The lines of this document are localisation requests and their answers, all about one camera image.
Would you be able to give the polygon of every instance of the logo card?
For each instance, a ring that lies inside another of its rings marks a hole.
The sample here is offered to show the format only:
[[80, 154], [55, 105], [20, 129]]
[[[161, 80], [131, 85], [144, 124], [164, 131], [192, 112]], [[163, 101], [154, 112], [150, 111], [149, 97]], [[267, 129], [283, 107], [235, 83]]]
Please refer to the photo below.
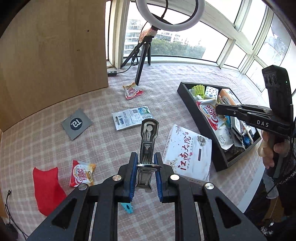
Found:
[[62, 126], [71, 140], [79, 136], [93, 122], [86, 116], [82, 109], [78, 109], [62, 122]]

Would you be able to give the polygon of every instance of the human hand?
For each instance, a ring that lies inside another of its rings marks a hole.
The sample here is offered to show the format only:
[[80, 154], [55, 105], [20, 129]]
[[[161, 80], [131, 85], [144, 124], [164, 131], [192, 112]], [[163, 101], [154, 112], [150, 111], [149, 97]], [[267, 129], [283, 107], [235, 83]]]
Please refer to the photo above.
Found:
[[271, 134], [263, 131], [262, 132], [262, 138], [263, 141], [261, 142], [259, 148], [258, 148], [258, 154], [263, 159], [263, 164], [266, 167], [266, 169], [269, 169], [270, 167], [274, 167], [274, 152], [278, 154], [282, 154], [285, 156], [288, 155], [290, 150], [290, 143], [288, 140], [285, 140], [284, 142], [277, 143], [274, 145], [273, 150], [268, 146], [268, 139]]

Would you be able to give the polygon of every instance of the wooden panel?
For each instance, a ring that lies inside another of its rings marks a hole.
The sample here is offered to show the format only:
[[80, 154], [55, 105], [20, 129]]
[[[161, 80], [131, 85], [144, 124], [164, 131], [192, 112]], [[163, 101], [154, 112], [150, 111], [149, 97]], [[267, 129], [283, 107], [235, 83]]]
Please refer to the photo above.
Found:
[[31, 0], [0, 38], [0, 128], [108, 86], [105, 1]]
[[[2, 135], [2, 131], [0, 129], [0, 142], [1, 142], [1, 135]], [[4, 217], [4, 218], [7, 217], [4, 203], [3, 203], [3, 199], [2, 199], [2, 195], [1, 195], [1, 189], [0, 189], [0, 217]]]

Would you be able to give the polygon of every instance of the stainless steel clamp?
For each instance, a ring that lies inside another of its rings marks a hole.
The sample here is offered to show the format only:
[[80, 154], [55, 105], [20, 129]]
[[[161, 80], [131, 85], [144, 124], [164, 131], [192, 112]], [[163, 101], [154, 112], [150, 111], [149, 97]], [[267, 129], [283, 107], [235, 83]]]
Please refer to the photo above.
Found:
[[141, 127], [141, 150], [140, 160], [137, 165], [136, 191], [145, 189], [145, 192], [152, 192], [151, 177], [153, 172], [161, 168], [152, 162], [155, 139], [158, 134], [159, 123], [154, 119], [145, 119]]

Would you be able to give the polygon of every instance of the tripod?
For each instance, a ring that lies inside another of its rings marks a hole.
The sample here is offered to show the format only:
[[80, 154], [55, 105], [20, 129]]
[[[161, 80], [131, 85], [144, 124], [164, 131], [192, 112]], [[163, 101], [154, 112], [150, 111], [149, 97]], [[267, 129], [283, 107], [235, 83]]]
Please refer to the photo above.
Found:
[[140, 77], [141, 77], [141, 73], [142, 73], [142, 69], [143, 69], [146, 55], [148, 56], [148, 64], [151, 65], [151, 42], [152, 42], [153, 38], [154, 38], [154, 36], [145, 36], [143, 38], [143, 41], [141, 43], [138, 43], [138, 45], [133, 49], [133, 51], [129, 54], [127, 59], [120, 66], [120, 68], [124, 67], [128, 63], [128, 61], [134, 56], [134, 54], [136, 54], [137, 49], [139, 49], [143, 45], [141, 57], [140, 57], [140, 61], [139, 61], [139, 66], [138, 66], [138, 70], [137, 70], [137, 75], [136, 75], [136, 79], [135, 79], [136, 85], [139, 85], [139, 81], [140, 81]]

